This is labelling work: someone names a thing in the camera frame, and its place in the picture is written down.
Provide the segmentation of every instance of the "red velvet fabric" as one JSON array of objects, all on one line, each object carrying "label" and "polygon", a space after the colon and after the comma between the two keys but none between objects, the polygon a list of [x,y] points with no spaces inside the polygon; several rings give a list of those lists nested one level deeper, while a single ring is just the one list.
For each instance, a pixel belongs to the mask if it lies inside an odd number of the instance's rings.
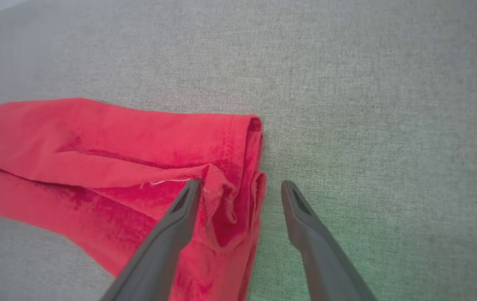
[{"label": "red velvet fabric", "polygon": [[253,115],[89,99],[0,105],[0,216],[63,234],[117,276],[188,179],[203,183],[170,300],[245,300],[265,175]]}]

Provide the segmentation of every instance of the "fabric fold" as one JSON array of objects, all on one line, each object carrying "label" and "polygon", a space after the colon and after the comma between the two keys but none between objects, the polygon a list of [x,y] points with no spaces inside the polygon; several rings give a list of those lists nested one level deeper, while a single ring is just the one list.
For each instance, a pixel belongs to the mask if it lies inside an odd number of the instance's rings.
[{"label": "fabric fold", "polygon": [[245,299],[266,183],[262,141],[254,115],[89,99],[0,105],[0,216],[67,236],[117,276],[186,181],[200,179],[170,299]]}]

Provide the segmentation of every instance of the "clothing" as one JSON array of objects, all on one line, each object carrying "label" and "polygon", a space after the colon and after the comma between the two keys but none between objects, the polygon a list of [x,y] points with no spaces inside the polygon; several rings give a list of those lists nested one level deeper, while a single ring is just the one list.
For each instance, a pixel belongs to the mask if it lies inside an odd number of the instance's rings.
[{"label": "clothing", "polygon": [[265,175],[253,115],[89,99],[0,105],[0,216],[63,234],[114,276],[189,179],[202,181],[170,300],[246,299]]}]

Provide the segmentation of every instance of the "folded red garment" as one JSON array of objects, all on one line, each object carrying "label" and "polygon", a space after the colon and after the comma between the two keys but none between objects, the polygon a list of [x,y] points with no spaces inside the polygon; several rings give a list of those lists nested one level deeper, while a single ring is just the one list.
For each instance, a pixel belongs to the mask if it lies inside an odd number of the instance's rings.
[{"label": "folded red garment", "polygon": [[245,300],[264,198],[253,115],[88,99],[0,105],[0,216],[63,234],[117,276],[189,179],[203,183],[170,300]]}]

